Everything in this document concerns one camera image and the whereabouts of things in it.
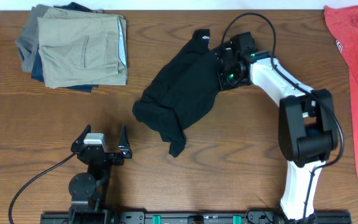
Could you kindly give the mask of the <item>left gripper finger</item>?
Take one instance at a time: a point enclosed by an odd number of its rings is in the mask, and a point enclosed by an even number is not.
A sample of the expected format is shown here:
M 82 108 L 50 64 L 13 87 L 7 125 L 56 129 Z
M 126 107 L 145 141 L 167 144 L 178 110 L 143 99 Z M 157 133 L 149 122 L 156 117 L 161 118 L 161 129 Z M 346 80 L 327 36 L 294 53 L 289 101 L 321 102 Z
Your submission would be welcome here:
M 124 159 L 132 159 L 132 149 L 127 138 L 127 131 L 125 125 L 123 125 L 121 129 L 118 148 Z
M 72 143 L 72 146 L 82 145 L 84 143 L 86 135 L 90 132 L 91 132 L 91 125 L 88 124 L 85 127 L 85 129 L 83 130 L 83 132 L 74 140 L 74 142 Z

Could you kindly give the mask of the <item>black t-shirt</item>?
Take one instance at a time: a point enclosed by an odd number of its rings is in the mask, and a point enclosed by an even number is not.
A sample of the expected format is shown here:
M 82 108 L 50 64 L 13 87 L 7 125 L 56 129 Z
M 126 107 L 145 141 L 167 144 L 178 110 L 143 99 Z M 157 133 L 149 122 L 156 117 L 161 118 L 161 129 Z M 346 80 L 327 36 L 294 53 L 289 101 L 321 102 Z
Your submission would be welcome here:
M 178 157 L 186 145 L 184 130 L 213 107 L 219 92 L 218 60 L 209 49 L 210 31 L 199 29 L 166 64 L 132 108 L 136 120 L 169 142 Z

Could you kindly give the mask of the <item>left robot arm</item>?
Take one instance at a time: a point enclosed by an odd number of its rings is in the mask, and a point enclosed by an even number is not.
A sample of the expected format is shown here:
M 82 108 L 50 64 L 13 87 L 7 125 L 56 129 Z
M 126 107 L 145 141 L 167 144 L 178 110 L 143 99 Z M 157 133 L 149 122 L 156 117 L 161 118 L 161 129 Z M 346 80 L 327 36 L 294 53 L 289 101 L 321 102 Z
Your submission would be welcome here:
M 111 167 L 122 166 L 126 159 L 132 158 L 125 126 L 121 128 L 118 148 L 118 152 L 108 152 L 104 134 L 92 133 L 90 125 L 71 145 L 72 153 L 88 169 L 75 175 L 69 183 L 69 223 L 119 223 L 119 215 L 106 205 L 106 195 Z

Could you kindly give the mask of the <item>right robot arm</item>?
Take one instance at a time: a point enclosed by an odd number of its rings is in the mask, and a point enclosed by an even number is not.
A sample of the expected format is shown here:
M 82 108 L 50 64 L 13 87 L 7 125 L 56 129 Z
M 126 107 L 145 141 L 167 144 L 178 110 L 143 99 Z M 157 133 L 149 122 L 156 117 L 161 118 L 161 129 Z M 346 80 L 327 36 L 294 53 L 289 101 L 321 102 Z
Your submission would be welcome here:
M 227 45 L 219 48 L 217 56 L 223 66 L 218 73 L 222 91 L 255 85 L 279 108 L 278 144 L 287 160 L 287 177 L 277 220 L 315 221 L 319 175 L 332 165 L 331 152 L 344 144 L 332 95 L 297 80 L 268 51 Z

